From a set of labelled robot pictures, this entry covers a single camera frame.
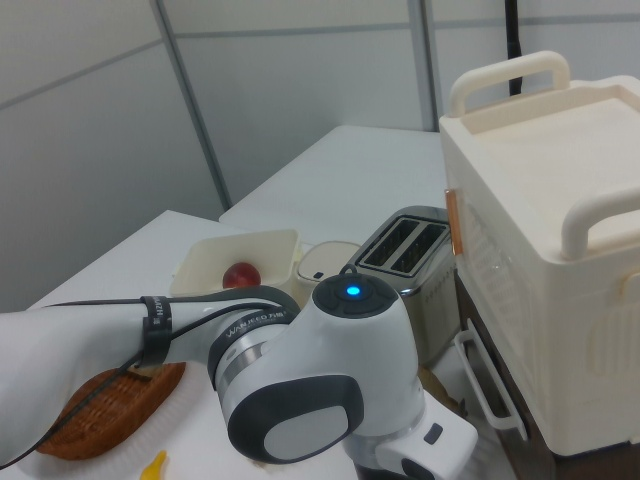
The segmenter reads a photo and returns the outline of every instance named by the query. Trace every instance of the cable strap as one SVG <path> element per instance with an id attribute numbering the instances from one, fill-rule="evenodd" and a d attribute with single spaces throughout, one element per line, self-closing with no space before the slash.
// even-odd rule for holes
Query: cable strap
<path id="1" fill-rule="evenodd" d="M 171 346 L 171 305 L 167 297 L 140 297 L 148 316 L 142 319 L 142 360 L 138 368 L 162 365 Z"/>

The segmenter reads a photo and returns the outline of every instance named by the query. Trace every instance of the plastic container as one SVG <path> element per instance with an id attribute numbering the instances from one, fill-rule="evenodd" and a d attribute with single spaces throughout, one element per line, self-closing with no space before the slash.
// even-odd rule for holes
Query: plastic container
<path id="1" fill-rule="evenodd" d="M 360 245 L 350 242 L 324 242 L 311 248 L 300 260 L 293 282 L 293 298 L 306 305 L 313 289 L 325 278 L 338 275 Z"/>
<path id="2" fill-rule="evenodd" d="M 174 297 L 223 290 L 229 267 L 248 262 L 260 272 L 261 284 L 291 294 L 291 276 L 300 255 L 296 230 L 272 230 L 207 238 L 194 244 L 180 265 L 170 293 Z"/>
<path id="3" fill-rule="evenodd" d="M 466 111 L 544 71 L 553 88 Z M 640 438 L 639 110 L 637 79 L 570 81 L 540 52 L 461 76 L 440 121 L 458 273 L 559 455 Z"/>

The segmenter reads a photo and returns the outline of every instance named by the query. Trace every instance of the silver toaster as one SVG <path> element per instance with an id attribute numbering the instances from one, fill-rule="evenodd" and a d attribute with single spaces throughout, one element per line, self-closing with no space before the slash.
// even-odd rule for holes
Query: silver toaster
<path id="1" fill-rule="evenodd" d="M 358 272 L 379 277 L 409 313 L 421 364 L 449 344 L 460 317 L 447 211 L 413 206 L 392 215 L 354 254 Z"/>

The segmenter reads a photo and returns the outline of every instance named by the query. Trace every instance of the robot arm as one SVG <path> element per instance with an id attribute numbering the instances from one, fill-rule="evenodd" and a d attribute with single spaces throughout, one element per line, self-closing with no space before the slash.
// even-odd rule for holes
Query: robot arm
<path id="1" fill-rule="evenodd" d="M 293 322 L 295 304 L 267 287 L 197 300 L 170 299 L 184 334 L 164 362 L 208 366 L 244 455 L 291 463 L 344 440 L 358 465 L 426 479 L 453 479 L 469 458 L 477 433 L 422 390 L 406 310 L 380 280 L 327 279 Z M 0 316 L 0 464 L 35 443 L 82 383 L 144 347 L 145 316 L 143 303 Z"/>

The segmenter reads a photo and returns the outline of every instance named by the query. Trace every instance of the toaster slot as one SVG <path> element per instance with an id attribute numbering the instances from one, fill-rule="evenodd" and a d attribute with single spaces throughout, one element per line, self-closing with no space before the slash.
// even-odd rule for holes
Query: toaster slot
<path id="1" fill-rule="evenodd" d="M 411 273 L 418 265 L 425 253 L 429 251 L 446 230 L 444 225 L 429 223 L 411 242 L 411 245 L 400 255 L 391 266 L 391 270 L 401 273 Z"/>
<path id="2" fill-rule="evenodd" d="M 415 220 L 402 219 L 397 222 L 389 231 L 386 237 L 367 257 L 364 263 L 381 267 L 391 256 L 398 251 L 402 243 L 409 238 L 409 235 L 420 223 Z"/>

